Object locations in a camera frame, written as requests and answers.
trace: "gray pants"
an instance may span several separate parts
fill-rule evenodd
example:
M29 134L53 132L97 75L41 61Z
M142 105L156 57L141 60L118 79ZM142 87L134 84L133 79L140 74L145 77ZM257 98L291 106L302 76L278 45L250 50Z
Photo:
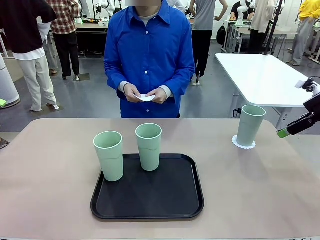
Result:
M314 27L315 21L316 19L314 19L312 22L309 22L309 19L306 18L300 22L292 47L291 61L294 61L294 64L300 65L302 62L302 57L304 56L308 39L312 33L312 28Z
M47 42L44 41L43 43L43 49L45 51L45 56L48 61L49 69L50 70L57 69L58 68L57 57L56 57L57 55L56 55L55 47L54 47L50 33L48 33Z
M32 97L32 111L41 111L41 88L47 104L56 104L46 56L35 60L17 60Z

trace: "person in gray shirt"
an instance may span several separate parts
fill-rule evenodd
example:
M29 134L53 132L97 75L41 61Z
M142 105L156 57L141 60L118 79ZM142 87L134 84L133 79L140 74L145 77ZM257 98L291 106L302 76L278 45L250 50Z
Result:
M215 15L216 0L191 0L189 11L194 16L192 27L193 58L196 66L196 82L193 86L200 85L200 78L205 74L211 43L214 20L220 21L228 10L226 0L219 0L223 9L220 16Z

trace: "neck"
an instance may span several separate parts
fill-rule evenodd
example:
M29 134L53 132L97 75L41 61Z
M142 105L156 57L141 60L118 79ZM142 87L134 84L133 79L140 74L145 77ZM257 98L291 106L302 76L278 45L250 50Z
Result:
M138 13L138 16L150 17L159 11L160 6L135 6L135 9Z

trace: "black shirt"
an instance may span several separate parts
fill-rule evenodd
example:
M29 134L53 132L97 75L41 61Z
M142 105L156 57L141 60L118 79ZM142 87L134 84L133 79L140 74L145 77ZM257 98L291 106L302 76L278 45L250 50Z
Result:
M245 3L247 5L247 7L248 7L248 11L243 13L243 20L246 20L250 14L255 12L254 9L249 7L250 6L250 2L245 1ZM231 13L234 13L236 19L238 19L238 17L239 17L239 13L238 13L238 8L239 7L241 7L240 1L237 2L235 5L233 5L232 10L231 10Z
M57 19L45 0L0 0L0 29L15 54L26 54L43 47L37 17L43 23Z

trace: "yellow shirt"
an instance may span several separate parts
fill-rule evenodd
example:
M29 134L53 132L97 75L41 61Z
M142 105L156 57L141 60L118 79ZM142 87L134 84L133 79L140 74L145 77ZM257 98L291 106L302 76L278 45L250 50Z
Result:
M320 0L305 0L300 7L300 19L320 17Z

